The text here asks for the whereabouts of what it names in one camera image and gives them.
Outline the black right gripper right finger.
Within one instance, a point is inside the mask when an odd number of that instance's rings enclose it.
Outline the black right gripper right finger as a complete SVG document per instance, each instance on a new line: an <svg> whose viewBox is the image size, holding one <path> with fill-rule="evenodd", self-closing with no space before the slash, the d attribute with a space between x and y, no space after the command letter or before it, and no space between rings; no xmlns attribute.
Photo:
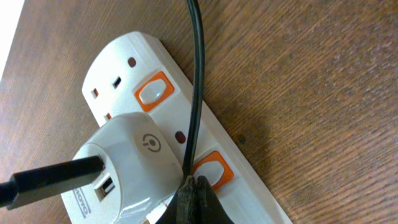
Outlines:
<svg viewBox="0 0 398 224"><path fill-rule="evenodd" d="M197 178L198 219L202 224L233 224L205 176Z"/></svg>

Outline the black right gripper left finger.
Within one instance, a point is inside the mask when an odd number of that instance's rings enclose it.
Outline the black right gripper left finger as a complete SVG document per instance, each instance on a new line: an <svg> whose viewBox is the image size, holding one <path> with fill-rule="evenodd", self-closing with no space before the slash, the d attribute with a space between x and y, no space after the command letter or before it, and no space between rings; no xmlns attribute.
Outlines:
<svg viewBox="0 0 398 224"><path fill-rule="evenodd" d="M195 223L195 178L188 176L156 224Z"/></svg>

